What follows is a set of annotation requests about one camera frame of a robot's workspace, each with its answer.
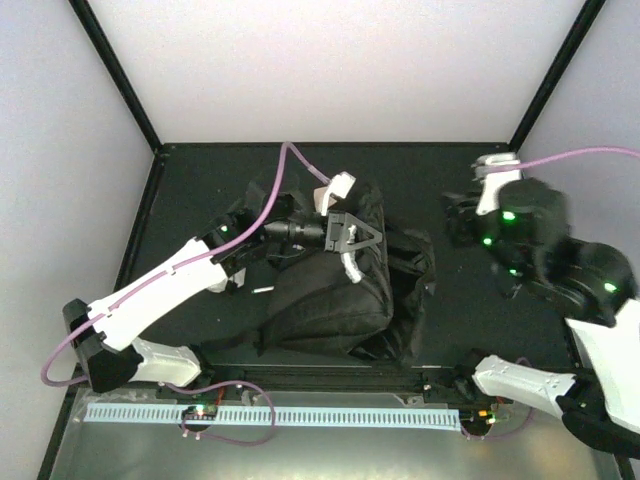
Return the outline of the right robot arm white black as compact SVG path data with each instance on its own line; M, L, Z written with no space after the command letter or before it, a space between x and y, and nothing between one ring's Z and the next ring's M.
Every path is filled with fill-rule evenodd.
M504 397L560 419L585 445L639 456L639 297L628 259L571 235L566 196L534 179L441 197L456 246L482 246L515 288L545 301L579 339L591 370L556 373L492 354L454 379L476 403Z

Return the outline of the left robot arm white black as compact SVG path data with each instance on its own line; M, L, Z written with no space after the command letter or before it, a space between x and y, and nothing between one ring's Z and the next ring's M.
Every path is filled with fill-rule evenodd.
M156 321L190 298L230 285L240 287L253 263L277 247L298 245L336 256L344 276L359 284L359 251L376 251L384 241L379 209L355 212L327 208L305 212L290 194L270 197L261 211L240 208L216 218L204 234L124 288L87 303L69 301L62 315L70 345L82 369L81 381L96 393L130 382L172 384L193 399L214 388L213 372L196 350L142 339Z

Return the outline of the black student bag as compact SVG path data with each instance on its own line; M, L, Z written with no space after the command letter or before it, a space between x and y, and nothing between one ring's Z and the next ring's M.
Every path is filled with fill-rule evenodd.
M382 235L355 254L361 280L348 277L335 253L308 248L284 259L284 250L274 248L277 274L266 317L229 344L411 365L423 348L427 298L436 282L431 238L386 219L382 193L371 182L356 183L335 207Z

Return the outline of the green cap marker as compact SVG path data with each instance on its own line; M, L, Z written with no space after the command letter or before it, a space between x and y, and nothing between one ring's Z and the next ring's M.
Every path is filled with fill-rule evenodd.
M266 293L274 290L274 286L266 286L252 289L252 294Z

